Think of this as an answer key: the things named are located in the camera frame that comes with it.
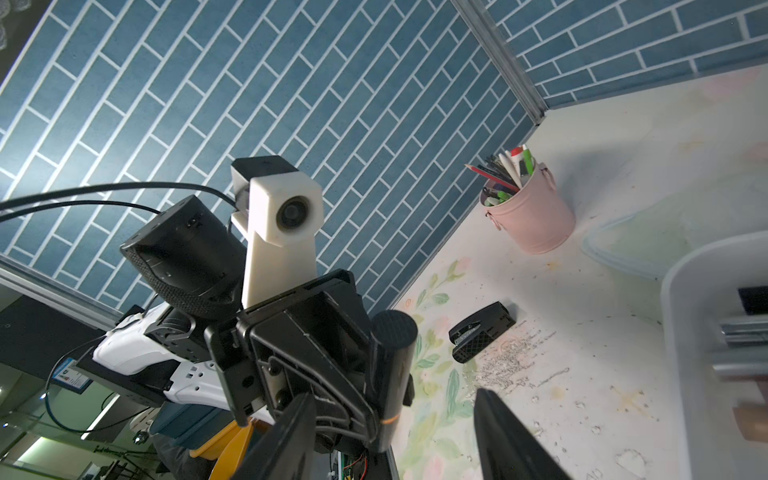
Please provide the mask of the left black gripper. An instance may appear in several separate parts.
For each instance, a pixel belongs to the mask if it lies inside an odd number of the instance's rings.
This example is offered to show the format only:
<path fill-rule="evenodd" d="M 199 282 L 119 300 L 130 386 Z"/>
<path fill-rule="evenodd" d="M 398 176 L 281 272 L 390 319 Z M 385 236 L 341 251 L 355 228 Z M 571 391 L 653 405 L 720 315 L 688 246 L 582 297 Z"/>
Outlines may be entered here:
<path fill-rule="evenodd" d="M 364 396 L 371 321 L 352 272 L 337 269 L 229 320 L 204 338 L 239 425 L 260 408 L 273 418 L 311 395 L 320 432 L 375 432 Z"/>

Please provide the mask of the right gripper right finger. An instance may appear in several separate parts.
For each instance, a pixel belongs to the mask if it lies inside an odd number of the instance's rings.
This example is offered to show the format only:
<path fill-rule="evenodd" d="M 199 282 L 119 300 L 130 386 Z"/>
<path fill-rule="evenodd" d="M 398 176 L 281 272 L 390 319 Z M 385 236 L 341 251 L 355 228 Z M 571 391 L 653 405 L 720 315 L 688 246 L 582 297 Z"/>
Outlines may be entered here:
<path fill-rule="evenodd" d="M 492 390 L 479 388 L 476 392 L 474 429 L 485 480 L 569 479 Z"/>

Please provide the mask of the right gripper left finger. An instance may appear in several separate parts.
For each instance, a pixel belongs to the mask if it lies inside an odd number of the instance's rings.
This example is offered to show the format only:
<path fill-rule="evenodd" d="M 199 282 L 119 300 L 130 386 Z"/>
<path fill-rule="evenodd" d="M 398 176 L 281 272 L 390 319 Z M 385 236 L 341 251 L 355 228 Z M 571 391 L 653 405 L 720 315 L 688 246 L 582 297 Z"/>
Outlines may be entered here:
<path fill-rule="evenodd" d="M 309 393 L 298 395 L 247 454 L 231 479 L 309 479 L 315 426 L 314 396 Z"/>

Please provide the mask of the black gold lipstick tube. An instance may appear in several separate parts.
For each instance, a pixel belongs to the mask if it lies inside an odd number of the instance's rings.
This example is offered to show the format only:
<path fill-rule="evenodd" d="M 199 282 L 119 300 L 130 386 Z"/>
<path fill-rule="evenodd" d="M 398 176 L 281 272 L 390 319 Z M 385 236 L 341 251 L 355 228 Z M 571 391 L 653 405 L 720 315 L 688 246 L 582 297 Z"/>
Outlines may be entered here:
<path fill-rule="evenodd" d="M 368 449 L 385 452 L 391 445 L 404 405 L 418 328 L 412 317 L 384 310 L 372 319 L 365 397 L 378 418 Z"/>

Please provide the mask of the white plastic storage box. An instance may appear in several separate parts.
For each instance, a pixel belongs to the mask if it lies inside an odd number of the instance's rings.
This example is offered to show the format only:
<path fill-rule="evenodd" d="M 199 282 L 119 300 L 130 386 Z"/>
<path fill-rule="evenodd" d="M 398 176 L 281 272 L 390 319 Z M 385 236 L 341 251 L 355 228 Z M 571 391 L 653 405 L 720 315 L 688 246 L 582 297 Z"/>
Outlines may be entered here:
<path fill-rule="evenodd" d="M 764 479 L 767 446 L 744 438 L 735 408 L 763 403 L 752 379 L 728 381 L 715 366 L 728 348 L 721 327 L 745 317 L 739 289 L 767 284 L 767 234 L 719 240 L 666 273 L 661 307 L 673 382 L 682 479 Z"/>

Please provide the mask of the brown beige lipstick tube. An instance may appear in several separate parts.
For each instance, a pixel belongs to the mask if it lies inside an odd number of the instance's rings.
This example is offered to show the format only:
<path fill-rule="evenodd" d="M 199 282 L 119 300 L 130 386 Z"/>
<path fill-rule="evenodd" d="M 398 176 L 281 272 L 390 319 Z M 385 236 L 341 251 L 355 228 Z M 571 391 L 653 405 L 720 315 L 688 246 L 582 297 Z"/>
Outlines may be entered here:
<path fill-rule="evenodd" d="M 739 406 L 732 409 L 742 437 L 751 442 L 768 443 L 766 406 Z"/>

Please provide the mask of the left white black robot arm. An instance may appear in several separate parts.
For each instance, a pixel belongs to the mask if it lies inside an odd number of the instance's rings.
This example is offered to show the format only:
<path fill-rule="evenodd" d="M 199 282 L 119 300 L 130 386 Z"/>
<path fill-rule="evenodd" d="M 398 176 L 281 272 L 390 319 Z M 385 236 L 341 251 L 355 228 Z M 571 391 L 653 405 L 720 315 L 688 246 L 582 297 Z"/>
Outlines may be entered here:
<path fill-rule="evenodd" d="M 247 242 L 189 196 L 122 245 L 161 304 L 92 349 L 101 377 L 146 404 L 218 407 L 239 423 L 307 394 L 318 432 L 371 442 L 390 398 L 374 383 L 382 336 L 353 275 L 316 270 L 321 199 L 246 194 L 233 220 Z"/>

